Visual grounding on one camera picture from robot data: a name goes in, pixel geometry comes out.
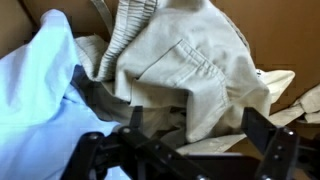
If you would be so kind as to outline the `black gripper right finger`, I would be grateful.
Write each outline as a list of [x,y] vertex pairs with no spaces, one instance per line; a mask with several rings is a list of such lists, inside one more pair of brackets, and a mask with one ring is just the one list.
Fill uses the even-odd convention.
[[252,107],[245,107],[241,129],[263,155],[257,180],[293,180],[295,169],[320,180],[320,139],[300,136],[286,126],[276,126]]

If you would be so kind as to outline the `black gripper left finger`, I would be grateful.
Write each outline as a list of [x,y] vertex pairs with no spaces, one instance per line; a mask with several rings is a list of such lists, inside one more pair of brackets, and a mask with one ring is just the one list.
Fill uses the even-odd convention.
[[133,180],[210,180],[209,173],[159,140],[143,135],[143,107],[136,106],[128,126],[109,136],[83,134],[61,180],[103,180],[110,168],[120,166]]

